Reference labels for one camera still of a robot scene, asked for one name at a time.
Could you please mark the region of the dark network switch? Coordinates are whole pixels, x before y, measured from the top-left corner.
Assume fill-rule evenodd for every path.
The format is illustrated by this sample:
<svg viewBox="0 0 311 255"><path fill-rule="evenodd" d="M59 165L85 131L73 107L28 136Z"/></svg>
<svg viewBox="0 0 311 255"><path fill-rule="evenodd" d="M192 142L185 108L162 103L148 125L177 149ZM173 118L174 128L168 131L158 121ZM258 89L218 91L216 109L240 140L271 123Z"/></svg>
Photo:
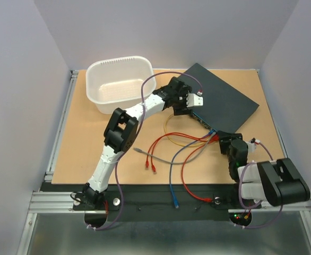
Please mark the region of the dark network switch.
<svg viewBox="0 0 311 255"><path fill-rule="evenodd" d="M194 107L189 116L208 130L235 133L259 107L258 103L198 63L179 76L196 90L199 86L192 78L203 87L203 106Z"/></svg>

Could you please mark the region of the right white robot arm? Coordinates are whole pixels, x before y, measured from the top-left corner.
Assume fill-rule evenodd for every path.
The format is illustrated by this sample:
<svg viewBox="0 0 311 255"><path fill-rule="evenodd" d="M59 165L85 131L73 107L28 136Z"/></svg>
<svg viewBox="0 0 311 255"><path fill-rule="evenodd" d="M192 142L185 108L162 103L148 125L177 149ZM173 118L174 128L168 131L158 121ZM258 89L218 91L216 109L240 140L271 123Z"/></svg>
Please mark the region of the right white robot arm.
<svg viewBox="0 0 311 255"><path fill-rule="evenodd" d="M240 133L218 131L217 135L220 151L227 156L229 175L238 183L238 190L230 194L233 206L252 209L266 201L276 207L310 199L310 189L290 158L274 160L258 139L244 141ZM257 146L267 152L269 160L248 161L248 154ZM249 200L257 203L246 206Z"/></svg>

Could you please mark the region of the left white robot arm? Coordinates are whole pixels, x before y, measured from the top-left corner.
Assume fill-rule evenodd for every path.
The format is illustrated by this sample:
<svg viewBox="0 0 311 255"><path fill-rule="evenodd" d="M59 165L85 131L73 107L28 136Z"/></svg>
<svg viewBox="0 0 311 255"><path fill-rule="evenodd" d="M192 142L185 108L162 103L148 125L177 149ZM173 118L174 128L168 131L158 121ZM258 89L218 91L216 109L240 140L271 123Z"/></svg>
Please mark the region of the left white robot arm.
<svg viewBox="0 0 311 255"><path fill-rule="evenodd" d="M173 77L168 85L154 90L141 103L113 111L103 133L105 139L100 160L82 190L85 203L91 209L99 209L103 205L103 193L108 187L114 166L133 145L143 121L170 107L174 113L190 113L187 98L191 94L191 86Z"/></svg>

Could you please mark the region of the white plastic tub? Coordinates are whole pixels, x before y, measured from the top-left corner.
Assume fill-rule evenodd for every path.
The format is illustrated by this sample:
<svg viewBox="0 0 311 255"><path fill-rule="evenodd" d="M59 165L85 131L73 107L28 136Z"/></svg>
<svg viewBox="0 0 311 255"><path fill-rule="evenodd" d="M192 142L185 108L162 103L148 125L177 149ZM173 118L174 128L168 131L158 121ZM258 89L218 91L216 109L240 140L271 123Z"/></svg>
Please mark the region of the white plastic tub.
<svg viewBox="0 0 311 255"><path fill-rule="evenodd" d="M155 78L142 86L153 74L151 62L142 56L97 61L86 71L87 98L103 114L132 107L141 102L141 89L145 98L156 89Z"/></svg>

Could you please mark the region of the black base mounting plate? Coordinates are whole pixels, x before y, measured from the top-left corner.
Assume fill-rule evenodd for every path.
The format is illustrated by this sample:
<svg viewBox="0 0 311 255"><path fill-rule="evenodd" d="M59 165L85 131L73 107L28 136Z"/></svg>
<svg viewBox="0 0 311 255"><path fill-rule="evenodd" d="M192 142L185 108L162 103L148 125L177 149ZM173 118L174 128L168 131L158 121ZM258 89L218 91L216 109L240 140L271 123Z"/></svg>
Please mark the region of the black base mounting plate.
<svg viewBox="0 0 311 255"><path fill-rule="evenodd" d="M45 182L42 192L68 192L73 201L72 211L84 213L87 224L102 226L118 222L169 222L184 220L231 219L230 210L242 218L236 184L166 184L109 185L104 198L91 205L82 194L80 184L51 184Z"/></svg>

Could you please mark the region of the aluminium frame rail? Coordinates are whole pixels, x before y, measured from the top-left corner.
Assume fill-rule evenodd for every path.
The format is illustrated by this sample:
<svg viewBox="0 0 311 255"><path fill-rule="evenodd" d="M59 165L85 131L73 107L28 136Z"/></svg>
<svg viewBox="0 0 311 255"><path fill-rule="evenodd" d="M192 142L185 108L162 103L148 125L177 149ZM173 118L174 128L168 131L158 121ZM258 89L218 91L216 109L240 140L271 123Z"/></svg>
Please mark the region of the aluminium frame rail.
<svg viewBox="0 0 311 255"><path fill-rule="evenodd" d="M44 173L43 182L38 191L33 192L31 196L28 214L25 220L25 225L17 254L29 254L30 244L34 238L34 229L39 214L65 214L74 212L72 209L72 199L68 196L69 193L67 191L52 191L51 181L55 172L56 161L58 158L61 140L65 130L66 120L70 110L78 73L78 70L71 71L66 99L64 101L64 106L59 120L51 154L49 156L49 161Z"/></svg>

